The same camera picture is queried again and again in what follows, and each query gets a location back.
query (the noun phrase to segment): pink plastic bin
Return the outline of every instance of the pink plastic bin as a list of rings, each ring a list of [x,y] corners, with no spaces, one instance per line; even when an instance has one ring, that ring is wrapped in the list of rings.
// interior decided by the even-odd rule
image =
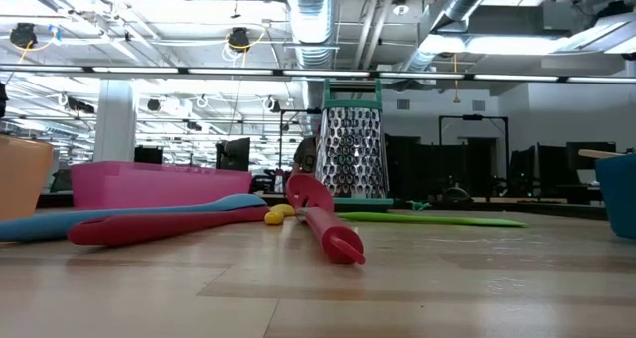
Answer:
[[[73,202],[82,209],[204,204],[247,193],[251,174],[172,165],[98,162],[71,167]]]

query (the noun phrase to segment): white pillar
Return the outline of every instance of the white pillar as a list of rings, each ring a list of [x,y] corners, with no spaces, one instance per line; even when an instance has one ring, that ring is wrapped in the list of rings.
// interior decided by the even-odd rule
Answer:
[[[133,161],[139,99],[129,80],[101,80],[93,161]]]

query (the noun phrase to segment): wooden table surface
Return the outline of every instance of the wooden table surface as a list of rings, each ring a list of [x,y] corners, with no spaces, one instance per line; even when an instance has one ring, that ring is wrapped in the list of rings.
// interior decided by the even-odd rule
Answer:
[[[364,266],[329,264],[295,220],[0,245],[0,337],[636,336],[636,242],[607,222],[443,214],[530,227],[354,223]]]

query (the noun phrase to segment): red spatula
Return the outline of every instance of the red spatula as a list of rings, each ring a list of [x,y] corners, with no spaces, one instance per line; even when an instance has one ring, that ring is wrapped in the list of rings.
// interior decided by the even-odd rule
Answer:
[[[311,175],[295,174],[287,181],[287,200],[304,213],[327,258],[336,264],[364,264],[364,248],[358,234],[334,213],[334,199]]]
[[[225,224],[262,221],[268,211],[266,206],[258,206],[220,212],[111,215],[75,224],[68,238],[77,245],[133,245]]]

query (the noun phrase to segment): wall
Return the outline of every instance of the wall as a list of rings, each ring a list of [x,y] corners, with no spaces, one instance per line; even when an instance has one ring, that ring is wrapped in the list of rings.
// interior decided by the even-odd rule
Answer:
[[[636,92],[629,85],[531,84],[532,131],[537,142],[615,141],[636,146]]]
[[[454,103],[455,91],[438,93],[436,90],[383,91],[383,126],[389,135],[419,136],[422,144],[439,142],[439,115],[474,114],[472,100],[484,100],[486,111],[482,115],[498,115],[498,101],[487,90],[461,90],[461,103]],[[398,110],[398,99],[410,99],[410,110]],[[461,137],[500,138],[502,133],[489,121],[466,122],[459,119],[444,120],[444,143],[458,144]]]
[[[511,150],[569,141],[636,147],[635,85],[520,84],[499,97],[498,108],[510,117]]]

